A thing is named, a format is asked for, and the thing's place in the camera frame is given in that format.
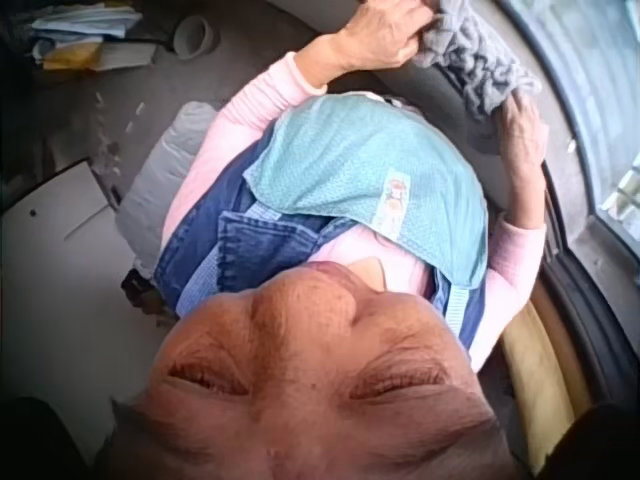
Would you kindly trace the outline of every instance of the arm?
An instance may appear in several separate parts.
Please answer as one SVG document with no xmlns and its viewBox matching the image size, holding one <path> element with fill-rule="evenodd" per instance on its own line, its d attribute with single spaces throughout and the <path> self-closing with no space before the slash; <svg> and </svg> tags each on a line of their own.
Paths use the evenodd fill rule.
<svg viewBox="0 0 640 480">
<path fill-rule="evenodd" d="M 510 184 L 509 209 L 489 245 L 485 312 L 469 354 L 479 371 L 502 331 L 531 295 L 546 236 L 542 161 L 548 127 L 528 97 L 510 97 L 500 111 L 501 151 Z"/>
<path fill-rule="evenodd" d="M 418 51 L 416 33 L 433 17 L 421 0 L 369 0 L 338 33 L 289 53 L 244 87 L 211 124 L 165 221 L 162 244 L 242 150 L 269 123 L 327 83 L 356 70 L 398 67 Z"/>
</svg>

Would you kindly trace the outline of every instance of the hand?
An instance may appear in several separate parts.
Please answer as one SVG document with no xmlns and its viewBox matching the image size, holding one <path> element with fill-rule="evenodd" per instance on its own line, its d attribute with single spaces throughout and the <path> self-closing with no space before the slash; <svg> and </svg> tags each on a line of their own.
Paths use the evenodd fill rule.
<svg viewBox="0 0 640 480">
<path fill-rule="evenodd" d="M 540 119 L 533 99 L 518 92 L 499 113 L 500 151 L 510 182 L 507 221 L 515 227 L 544 225 L 546 182 L 542 162 L 549 127 Z"/>
<path fill-rule="evenodd" d="M 499 112 L 500 153 L 514 187 L 542 175 L 549 127 L 540 118 L 530 96 L 518 91 L 507 98 Z"/>
<path fill-rule="evenodd" d="M 361 1 L 335 35 L 336 51 L 348 71 L 399 67 L 418 53 L 418 34 L 432 19 L 423 0 Z"/>
</svg>

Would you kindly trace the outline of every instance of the elderly woman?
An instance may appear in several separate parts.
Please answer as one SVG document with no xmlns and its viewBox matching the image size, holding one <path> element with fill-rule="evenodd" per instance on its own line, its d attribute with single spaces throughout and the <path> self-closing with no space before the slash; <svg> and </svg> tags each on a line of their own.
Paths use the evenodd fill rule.
<svg viewBox="0 0 640 480">
<path fill-rule="evenodd" d="M 448 177 L 438 177 L 431 188 L 440 196 L 449 193 L 438 203 L 419 188 L 419 179 L 442 165 L 425 158 L 412 175 L 388 168 L 392 162 L 412 171 L 414 147 L 405 146 L 418 142 L 422 149 L 424 137 L 438 151 L 455 152 L 453 146 L 414 113 L 375 95 L 327 96 L 335 105 L 317 103 L 326 85 L 347 72 L 407 62 L 418 51 L 417 33 L 432 18 L 419 0 L 370 0 L 338 33 L 273 64 L 215 119 L 166 219 L 156 272 L 183 318 L 159 352 L 143 394 L 131 406 L 115 406 L 117 428 L 99 462 L 109 478 L 513 475 L 474 371 L 526 302 L 542 255 L 545 126 L 535 105 L 516 94 L 496 115 L 510 207 L 491 238 L 488 265 L 479 261 L 470 267 L 480 272 L 480 281 L 461 290 L 447 280 L 455 269 L 425 258 L 432 258 L 442 238 L 458 247 L 447 257 L 450 263 L 482 256 L 478 245 L 486 240 L 486 215 L 473 173 L 464 162 L 445 165 L 459 188 L 443 190 L 440 184 Z M 327 109 L 330 114 L 323 117 Z M 296 130 L 292 125 L 300 112 L 307 120 Z M 353 112 L 365 112 L 357 128 L 348 124 Z M 318 118 L 323 119 L 319 129 L 309 120 Z M 370 124 L 380 119 L 382 127 L 371 134 Z M 314 143 L 297 157 L 310 177 L 305 179 L 289 170 L 297 161 L 277 162 L 290 155 L 282 153 L 287 146 L 308 141 L 314 129 L 319 130 Z M 348 138 L 338 130 L 347 130 Z M 411 134 L 402 144 L 376 156 L 406 131 Z M 372 221 L 354 221 L 355 210 L 343 208 L 352 201 L 348 195 L 330 210 L 336 212 L 338 204 L 342 215 L 272 208 L 282 198 L 286 204 L 278 206 L 284 210 L 299 205 L 309 190 L 327 184 L 340 190 L 336 176 L 351 166 L 345 152 L 355 152 L 354 147 L 344 147 L 351 138 L 361 142 L 358 152 L 360 147 L 367 152 L 364 161 L 371 170 L 383 168 L 385 188 Z M 265 164 L 270 155 L 275 170 Z M 318 155 L 327 162 L 337 156 L 339 163 L 323 171 Z M 304 163 L 307 157 L 313 160 Z M 247 174 L 255 168 L 253 177 Z M 368 170 L 361 168 L 361 175 L 348 176 L 345 184 L 364 188 Z M 273 177 L 270 188 L 284 182 L 276 198 L 258 195 L 265 176 Z M 300 189 L 304 192 L 289 198 Z M 420 195 L 426 195 L 433 214 L 425 217 L 423 205 L 413 202 Z M 449 197 L 456 196 L 452 203 Z M 298 210 L 310 209 L 306 204 Z M 412 209 L 421 212 L 416 231 L 433 226 L 439 242 L 424 242 L 419 234 L 412 243 L 414 237 L 402 235 Z M 441 237 L 436 228 L 453 233 Z M 469 238 L 456 238 L 461 231 Z M 303 248 L 301 239 L 307 237 L 312 247 Z M 454 290 L 466 292 L 462 303 Z M 462 313 L 452 312 L 456 302 Z M 456 316 L 461 325 L 452 327 L 450 318 Z"/>
</svg>

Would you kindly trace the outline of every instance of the window glass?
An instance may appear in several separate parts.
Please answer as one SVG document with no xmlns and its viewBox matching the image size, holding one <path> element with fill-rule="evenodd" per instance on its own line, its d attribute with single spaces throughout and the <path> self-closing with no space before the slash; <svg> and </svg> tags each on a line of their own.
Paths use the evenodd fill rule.
<svg viewBox="0 0 640 480">
<path fill-rule="evenodd" d="M 638 0 L 505 3 L 530 30 L 564 97 L 582 147 L 593 210 L 638 255 Z"/>
</svg>

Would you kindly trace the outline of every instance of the gray cloth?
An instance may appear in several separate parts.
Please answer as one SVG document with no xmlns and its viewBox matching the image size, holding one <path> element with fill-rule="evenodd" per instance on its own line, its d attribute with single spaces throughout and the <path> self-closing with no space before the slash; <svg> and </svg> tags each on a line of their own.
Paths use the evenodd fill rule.
<svg viewBox="0 0 640 480">
<path fill-rule="evenodd" d="M 136 255 L 135 268 L 151 279 L 160 256 L 162 228 L 173 198 L 191 168 L 217 112 L 189 102 L 149 154 L 116 214 L 116 225 Z"/>
<path fill-rule="evenodd" d="M 422 40 L 415 63 L 425 68 L 441 65 L 476 120 L 491 115 L 516 88 L 533 93 L 541 89 L 540 81 L 474 13 L 469 0 L 440 0 Z"/>
</svg>

